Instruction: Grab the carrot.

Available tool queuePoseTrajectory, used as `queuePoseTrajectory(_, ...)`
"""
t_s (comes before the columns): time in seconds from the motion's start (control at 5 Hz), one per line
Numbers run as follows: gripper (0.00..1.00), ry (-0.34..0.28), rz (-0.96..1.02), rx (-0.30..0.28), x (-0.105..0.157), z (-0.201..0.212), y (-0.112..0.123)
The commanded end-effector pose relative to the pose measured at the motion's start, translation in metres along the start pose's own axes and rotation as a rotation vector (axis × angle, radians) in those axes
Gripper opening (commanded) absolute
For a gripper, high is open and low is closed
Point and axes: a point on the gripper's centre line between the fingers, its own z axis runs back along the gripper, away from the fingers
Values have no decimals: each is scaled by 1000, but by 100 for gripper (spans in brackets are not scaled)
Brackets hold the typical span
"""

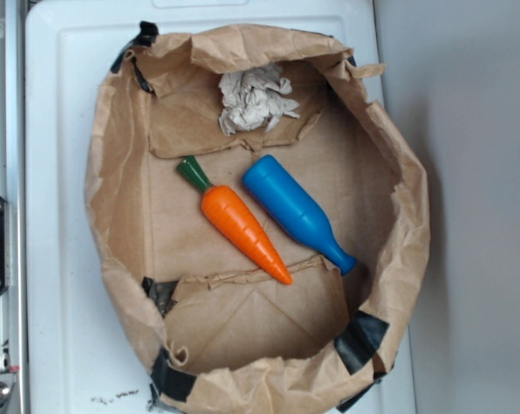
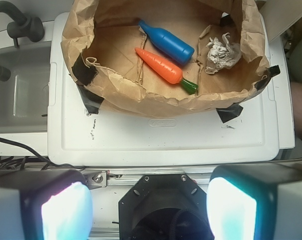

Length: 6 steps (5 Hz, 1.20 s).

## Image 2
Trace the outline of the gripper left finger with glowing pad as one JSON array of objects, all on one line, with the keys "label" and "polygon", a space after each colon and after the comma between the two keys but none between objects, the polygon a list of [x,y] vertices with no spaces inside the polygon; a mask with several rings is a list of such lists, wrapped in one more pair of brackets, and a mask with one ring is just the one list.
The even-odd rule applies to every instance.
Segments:
[{"label": "gripper left finger with glowing pad", "polygon": [[0,240],[85,240],[91,192],[73,169],[0,170]]}]

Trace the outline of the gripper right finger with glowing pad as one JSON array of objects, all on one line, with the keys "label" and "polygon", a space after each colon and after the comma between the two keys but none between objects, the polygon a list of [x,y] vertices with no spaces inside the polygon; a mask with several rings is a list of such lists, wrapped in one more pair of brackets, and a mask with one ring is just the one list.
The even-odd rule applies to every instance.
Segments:
[{"label": "gripper right finger with glowing pad", "polygon": [[302,163],[219,165],[206,207],[217,240],[302,240]]}]

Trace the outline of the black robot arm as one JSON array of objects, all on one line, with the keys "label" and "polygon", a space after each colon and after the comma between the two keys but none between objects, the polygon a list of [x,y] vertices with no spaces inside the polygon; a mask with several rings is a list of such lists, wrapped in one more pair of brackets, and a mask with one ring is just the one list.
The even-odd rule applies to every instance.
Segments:
[{"label": "black robot arm", "polygon": [[[119,200],[122,240],[302,240],[302,165],[227,164],[207,190],[145,175]],[[77,170],[0,170],[0,240],[85,240],[93,199]]]}]

